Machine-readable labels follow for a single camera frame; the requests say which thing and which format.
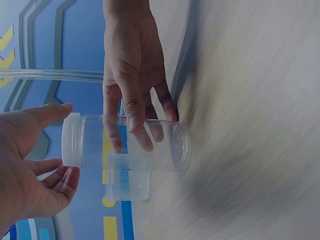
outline knuckle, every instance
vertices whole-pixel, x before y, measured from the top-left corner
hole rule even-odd
[[[46,188],[48,188],[48,187],[50,186],[50,183],[48,182],[47,179],[42,179],[42,180],[41,180],[41,183],[42,183]]]
[[[112,86],[104,85],[104,86],[103,86],[103,92],[104,92],[107,96],[111,95],[112,92],[113,92]]]
[[[34,164],[34,170],[35,170],[36,172],[39,172],[40,169],[41,169],[41,164],[40,164],[40,162],[38,162],[38,161],[33,161],[32,163]]]
[[[132,79],[137,78],[138,75],[138,68],[134,66],[134,64],[124,60],[119,61],[116,69],[116,77],[118,79],[125,82],[132,81]]]
[[[163,104],[165,102],[171,101],[172,98],[171,98],[170,93],[168,92],[168,93],[166,93],[164,95],[159,96],[158,99],[159,99],[159,102],[161,104]]]
[[[37,123],[40,123],[39,114],[35,111],[34,108],[26,108],[24,111],[29,114]]]
[[[124,105],[125,108],[128,112],[133,112],[137,109],[137,107],[139,106],[138,101],[134,100],[134,99],[123,99],[124,100]]]

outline yellow chevron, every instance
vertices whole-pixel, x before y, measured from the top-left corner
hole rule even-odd
[[[14,78],[5,78],[5,79],[0,79],[0,88],[2,88],[4,85],[10,83]]]
[[[15,49],[12,49],[5,59],[0,57],[0,69],[8,69],[14,60],[15,60]],[[12,80],[13,80],[12,77],[5,78],[5,79],[0,78],[0,88],[2,88],[4,85],[10,83]]]
[[[4,34],[4,36],[2,38],[0,37],[0,49],[2,50],[2,52],[6,49],[8,43],[10,42],[13,36],[14,36],[14,26],[11,25],[11,27]]]
[[[0,57],[0,69],[8,69],[11,66],[14,59],[15,59],[15,49],[12,49],[5,59]]]

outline fingernail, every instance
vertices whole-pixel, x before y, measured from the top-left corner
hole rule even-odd
[[[137,129],[141,125],[141,118],[139,116],[133,116],[128,121],[129,132]]]
[[[72,103],[71,102],[66,102],[64,104],[62,104],[64,107],[71,109],[72,108]]]

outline yellow stripe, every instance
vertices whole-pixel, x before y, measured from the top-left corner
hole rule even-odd
[[[117,221],[115,216],[103,217],[104,240],[118,240]]]
[[[112,147],[106,131],[103,130],[102,135],[102,184],[108,184],[109,178],[106,169],[108,168],[108,153],[112,153]]]
[[[112,147],[109,141],[109,138],[107,136],[106,131],[103,130],[103,142],[102,142],[102,166],[105,168],[108,167],[108,161],[107,161],[107,157],[108,157],[108,153],[112,153]]]

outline hand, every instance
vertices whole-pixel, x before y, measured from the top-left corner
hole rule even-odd
[[[14,222],[51,217],[66,208],[80,171],[61,159],[25,160],[42,129],[66,118],[72,105],[48,104],[0,114],[0,236]],[[43,180],[37,176],[54,173]]]
[[[135,133],[144,149],[151,151],[152,143],[143,127],[145,119],[158,119],[151,88],[155,89],[167,119],[179,120],[166,81],[155,19],[149,3],[147,7],[112,13],[104,6],[104,15],[107,28],[104,35],[103,114],[117,117],[122,98],[128,130]],[[116,152],[121,152],[123,146],[117,128],[106,125],[105,128],[111,145]],[[150,130],[156,142],[163,139],[161,126]]]

